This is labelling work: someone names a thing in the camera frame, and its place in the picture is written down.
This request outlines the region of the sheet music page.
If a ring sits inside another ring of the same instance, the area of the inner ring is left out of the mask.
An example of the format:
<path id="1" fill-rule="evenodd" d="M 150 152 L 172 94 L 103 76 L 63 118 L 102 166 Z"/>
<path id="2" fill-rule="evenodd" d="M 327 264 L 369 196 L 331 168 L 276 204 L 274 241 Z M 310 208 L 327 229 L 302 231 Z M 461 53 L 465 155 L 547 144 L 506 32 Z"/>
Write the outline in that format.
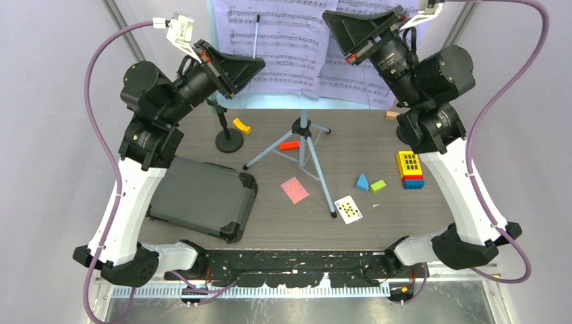
<path id="1" fill-rule="evenodd" d="M 396 5 L 406 9 L 411 17 L 418 13 L 419 2 L 406 0 L 340 0 L 337 11 L 359 15 L 380 14 Z M 321 97 L 349 101 L 371 109 L 388 110 L 395 102 L 395 96 L 374 66 L 368 60 L 359 65 L 349 65 L 332 36 L 320 71 L 319 94 Z"/>
<path id="2" fill-rule="evenodd" d="M 261 58 L 265 67 L 241 92 L 317 98 L 330 30 L 322 14 L 337 1 L 213 1 L 224 53 Z"/>

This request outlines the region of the light blue music stand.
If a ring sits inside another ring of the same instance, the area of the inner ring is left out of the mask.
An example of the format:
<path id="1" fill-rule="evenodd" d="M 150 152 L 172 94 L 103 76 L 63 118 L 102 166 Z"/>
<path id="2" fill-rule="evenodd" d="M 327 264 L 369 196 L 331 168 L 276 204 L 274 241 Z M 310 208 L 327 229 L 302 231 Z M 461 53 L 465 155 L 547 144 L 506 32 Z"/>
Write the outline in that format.
<path id="1" fill-rule="evenodd" d="M 209 3 L 208 9 L 212 16 L 211 28 L 214 34 L 214 41 L 219 48 L 215 31 L 212 2 L 213 1 Z M 281 144 L 294 135 L 299 136 L 300 148 L 298 149 L 299 156 L 297 163 L 300 168 L 305 167 L 308 159 L 313 160 L 313 162 L 318 161 L 314 141 L 312 140 L 312 130 L 316 128 L 316 125 L 313 124 L 308 117 L 311 110 L 371 109 L 365 105 L 358 105 L 349 101 L 321 97 L 320 94 L 317 98 L 313 99 L 294 94 L 253 94 L 242 96 L 241 93 L 239 93 L 235 99 L 221 98 L 219 99 L 219 103 L 230 109 L 296 109 L 300 111 L 301 114 L 299 118 L 293 122 L 291 129 L 279 139 L 279 144 Z"/>

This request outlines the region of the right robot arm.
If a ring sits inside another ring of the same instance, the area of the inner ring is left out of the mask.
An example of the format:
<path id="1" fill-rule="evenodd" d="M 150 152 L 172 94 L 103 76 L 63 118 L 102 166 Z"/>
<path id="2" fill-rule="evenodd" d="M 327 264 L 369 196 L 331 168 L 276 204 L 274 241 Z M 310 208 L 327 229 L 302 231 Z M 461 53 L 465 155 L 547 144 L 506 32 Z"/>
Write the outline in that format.
<path id="1" fill-rule="evenodd" d="M 397 136 L 410 146 L 436 180 L 454 221 L 437 234 L 405 236 L 385 252 L 385 268 L 404 276 L 412 265 L 440 261 L 451 269 L 488 264 L 500 246 L 522 234 L 521 226 L 507 221 L 493 206 L 485 209 L 468 171 L 467 136 L 451 102 L 471 90 L 476 81 L 470 54 L 450 45 L 418 59 L 407 44 L 412 31 L 407 12 L 396 6 L 376 15 L 326 10 L 322 15 L 347 63 L 369 61 L 405 108 L 397 118 Z"/>

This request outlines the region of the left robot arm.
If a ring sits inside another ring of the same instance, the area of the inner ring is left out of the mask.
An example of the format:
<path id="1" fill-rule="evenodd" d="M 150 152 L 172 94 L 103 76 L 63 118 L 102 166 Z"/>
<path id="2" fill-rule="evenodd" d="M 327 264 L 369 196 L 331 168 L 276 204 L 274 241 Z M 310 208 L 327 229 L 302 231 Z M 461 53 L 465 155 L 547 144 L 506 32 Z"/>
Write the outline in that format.
<path id="1" fill-rule="evenodd" d="M 99 270 L 117 286 L 139 288 L 159 273 L 182 271 L 200 279 L 207 269 L 203 249 L 188 240 L 143 244 L 138 236 L 151 199 L 183 138 L 179 122 L 216 92 L 234 98 L 265 68 L 260 57 L 217 51 L 199 40 L 170 80 L 153 62 L 140 61 L 123 77 L 121 100 L 133 113 L 119 157 L 112 159 L 114 191 L 93 239 L 74 250 L 79 264 Z"/>

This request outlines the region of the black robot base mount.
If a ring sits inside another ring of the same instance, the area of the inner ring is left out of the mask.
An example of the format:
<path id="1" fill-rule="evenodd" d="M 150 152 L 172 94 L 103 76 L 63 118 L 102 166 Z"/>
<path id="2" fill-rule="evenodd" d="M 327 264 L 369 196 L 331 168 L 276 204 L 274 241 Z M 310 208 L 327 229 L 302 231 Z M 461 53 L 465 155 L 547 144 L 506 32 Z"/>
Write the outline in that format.
<path id="1" fill-rule="evenodd" d="M 386 279 L 421 281 L 421 265 L 396 266 L 383 252 L 356 250 L 203 250 L 191 269 L 166 273 L 216 287 L 332 288 L 374 287 Z"/>

